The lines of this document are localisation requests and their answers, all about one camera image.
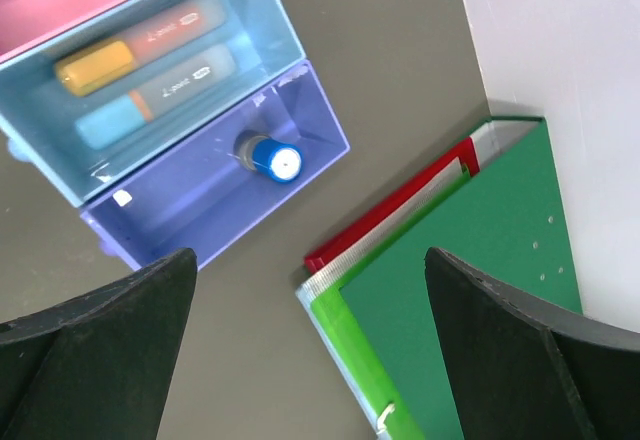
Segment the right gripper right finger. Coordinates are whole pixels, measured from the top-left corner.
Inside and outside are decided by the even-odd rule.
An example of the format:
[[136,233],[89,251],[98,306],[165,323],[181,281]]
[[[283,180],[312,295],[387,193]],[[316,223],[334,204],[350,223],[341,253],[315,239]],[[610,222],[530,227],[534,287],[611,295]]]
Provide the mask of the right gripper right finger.
[[431,248],[425,279],[467,439],[636,439],[639,335]]

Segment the light green folder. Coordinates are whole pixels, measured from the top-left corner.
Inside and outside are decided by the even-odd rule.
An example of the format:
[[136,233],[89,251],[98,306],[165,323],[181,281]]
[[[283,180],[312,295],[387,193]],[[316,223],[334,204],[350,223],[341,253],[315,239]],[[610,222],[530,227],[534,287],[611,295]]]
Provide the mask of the light green folder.
[[312,274],[296,296],[379,439],[422,439],[416,421],[341,296],[347,274],[416,213],[433,207],[470,178],[458,159],[386,219]]

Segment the light blue tray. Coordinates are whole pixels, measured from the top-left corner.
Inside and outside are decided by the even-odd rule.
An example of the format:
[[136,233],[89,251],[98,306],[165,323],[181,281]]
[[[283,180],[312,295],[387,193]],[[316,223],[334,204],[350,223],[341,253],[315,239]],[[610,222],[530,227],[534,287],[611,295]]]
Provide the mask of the light blue tray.
[[[72,206],[85,208],[304,57],[281,0],[221,0],[221,26],[87,96],[71,94],[57,79],[59,60],[183,1],[126,0],[1,60],[6,150],[37,168]],[[77,134],[81,117],[218,44],[234,57],[231,76],[106,148],[94,150]]]

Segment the blue grey eraser stick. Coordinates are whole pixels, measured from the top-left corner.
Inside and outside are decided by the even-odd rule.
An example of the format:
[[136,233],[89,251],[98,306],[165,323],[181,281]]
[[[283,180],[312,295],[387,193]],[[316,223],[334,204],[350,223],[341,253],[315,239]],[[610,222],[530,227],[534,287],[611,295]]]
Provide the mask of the blue grey eraser stick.
[[106,148],[159,119],[236,70],[224,44],[214,45],[146,81],[75,122],[75,129],[94,150]]

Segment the dark green binder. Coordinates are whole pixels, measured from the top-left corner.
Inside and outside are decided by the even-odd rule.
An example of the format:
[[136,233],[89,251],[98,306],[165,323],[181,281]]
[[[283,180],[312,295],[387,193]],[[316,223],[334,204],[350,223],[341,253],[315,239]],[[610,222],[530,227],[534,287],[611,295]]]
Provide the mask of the dark green binder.
[[472,142],[479,172],[386,239],[339,291],[376,375],[373,422],[384,439],[462,437],[428,299],[428,249],[582,309],[546,122],[493,117]]

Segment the red folder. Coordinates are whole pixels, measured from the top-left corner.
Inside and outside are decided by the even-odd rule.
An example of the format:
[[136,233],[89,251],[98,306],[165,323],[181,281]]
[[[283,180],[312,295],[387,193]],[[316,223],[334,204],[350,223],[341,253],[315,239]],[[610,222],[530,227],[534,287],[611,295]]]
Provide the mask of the red folder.
[[468,167],[472,176],[479,172],[480,168],[470,136],[458,142],[351,225],[337,233],[333,238],[314,251],[308,253],[304,258],[304,265],[307,270],[311,274],[315,274],[324,268],[339,254],[354,245],[360,238],[391,215],[422,187],[426,186],[429,181],[455,159],[460,160],[463,166]]

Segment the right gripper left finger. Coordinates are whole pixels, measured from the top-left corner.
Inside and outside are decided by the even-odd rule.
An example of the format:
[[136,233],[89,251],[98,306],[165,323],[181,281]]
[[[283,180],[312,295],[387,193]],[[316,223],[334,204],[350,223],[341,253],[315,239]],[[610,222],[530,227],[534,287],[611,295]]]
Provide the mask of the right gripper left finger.
[[156,438],[197,273],[179,249],[2,323],[2,438]]

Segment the blue cap bottle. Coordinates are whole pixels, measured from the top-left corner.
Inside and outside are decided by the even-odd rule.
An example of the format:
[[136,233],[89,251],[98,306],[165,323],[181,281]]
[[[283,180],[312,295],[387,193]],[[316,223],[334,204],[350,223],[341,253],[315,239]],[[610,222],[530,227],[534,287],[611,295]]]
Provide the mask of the blue cap bottle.
[[237,136],[234,155],[245,170],[278,183],[294,181],[303,167],[303,156],[295,145],[253,130],[242,131]]

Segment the purple plastic tray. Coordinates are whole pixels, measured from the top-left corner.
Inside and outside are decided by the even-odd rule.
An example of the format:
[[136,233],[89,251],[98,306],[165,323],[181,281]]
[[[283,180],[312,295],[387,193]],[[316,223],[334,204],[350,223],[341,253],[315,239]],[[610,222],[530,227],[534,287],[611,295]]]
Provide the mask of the purple plastic tray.
[[[245,170],[245,130],[295,145],[301,174],[278,183]],[[180,248],[205,266],[350,149],[310,61],[303,61],[188,136],[82,211],[103,250],[137,270]]]

